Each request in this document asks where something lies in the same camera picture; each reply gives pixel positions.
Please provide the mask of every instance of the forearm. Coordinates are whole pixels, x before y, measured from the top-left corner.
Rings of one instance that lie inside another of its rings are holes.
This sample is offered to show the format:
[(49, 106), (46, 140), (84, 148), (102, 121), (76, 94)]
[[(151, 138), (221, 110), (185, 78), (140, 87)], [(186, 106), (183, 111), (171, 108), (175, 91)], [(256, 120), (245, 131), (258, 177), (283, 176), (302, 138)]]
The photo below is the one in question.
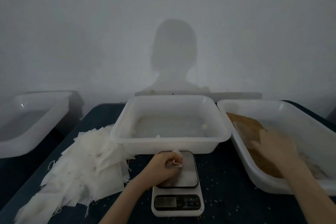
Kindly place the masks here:
[(279, 165), (309, 224), (336, 223), (336, 206), (301, 159)]
[(137, 200), (144, 191), (145, 188), (139, 186), (137, 178), (130, 181), (99, 224), (127, 223)]

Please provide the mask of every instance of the white wall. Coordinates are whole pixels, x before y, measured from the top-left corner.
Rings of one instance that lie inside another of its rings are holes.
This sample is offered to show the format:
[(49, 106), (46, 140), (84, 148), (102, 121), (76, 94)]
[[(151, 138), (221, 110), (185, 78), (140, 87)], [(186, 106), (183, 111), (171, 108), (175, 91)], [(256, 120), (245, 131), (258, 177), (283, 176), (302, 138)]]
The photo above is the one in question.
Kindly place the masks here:
[[(0, 0), (0, 6), (2, 98), (77, 90), (85, 115), (166, 81), (174, 90), (262, 92), (322, 116), (336, 105), (336, 0)], [(195, 60), (176, 84), (170, 75), (180, 72), (184, 57), (168, 72), (151, 65), (156, 30), (167, 19), (196, 39)]]

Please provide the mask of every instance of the left hand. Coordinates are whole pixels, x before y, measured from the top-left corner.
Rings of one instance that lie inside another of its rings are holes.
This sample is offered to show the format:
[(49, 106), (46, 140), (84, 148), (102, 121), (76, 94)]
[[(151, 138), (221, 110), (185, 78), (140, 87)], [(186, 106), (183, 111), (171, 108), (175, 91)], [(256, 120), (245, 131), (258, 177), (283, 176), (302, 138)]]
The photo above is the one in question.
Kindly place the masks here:
[(144, 170), (135, 178), (137, 184), (146, 190), (177, 175), (178, 167), (166, 168), (166, 163), (170, 159), (174, 159), (180, 164), (183, 163), (181, 156), (173, 151), (155, 154)]

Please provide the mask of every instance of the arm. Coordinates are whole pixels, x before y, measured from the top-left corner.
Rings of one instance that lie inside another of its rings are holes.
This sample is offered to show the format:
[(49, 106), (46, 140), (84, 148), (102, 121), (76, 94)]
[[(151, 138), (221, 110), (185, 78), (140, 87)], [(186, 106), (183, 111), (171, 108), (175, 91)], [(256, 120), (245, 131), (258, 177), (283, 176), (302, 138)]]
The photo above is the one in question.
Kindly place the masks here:
[(177, 167), (169, 169), (165, 167), (170, 159), (182, 164), (182, 158), (175, 152), (161, 152), (154, 155), (144, 170), (128, 183), (99, 224), (127, 223), (137, 200), (145, 190), (178, 174)]
[(276, 131), (260, 130), (254, 147), (273, 162), (292, 189), (309, 224), (336, 223), (336, 205), (296, 152), (294, 142)]

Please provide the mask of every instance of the scale platform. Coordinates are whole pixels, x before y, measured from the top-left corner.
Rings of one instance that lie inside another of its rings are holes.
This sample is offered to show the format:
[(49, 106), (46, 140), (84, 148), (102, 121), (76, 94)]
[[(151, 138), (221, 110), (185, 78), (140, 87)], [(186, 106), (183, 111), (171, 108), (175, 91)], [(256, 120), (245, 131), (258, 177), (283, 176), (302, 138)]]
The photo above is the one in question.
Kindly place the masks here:
[(152, 212), (157, 217), (200, 216), (204, 202), (194, 155), (182, 151), (179, 174), (153, 187)]

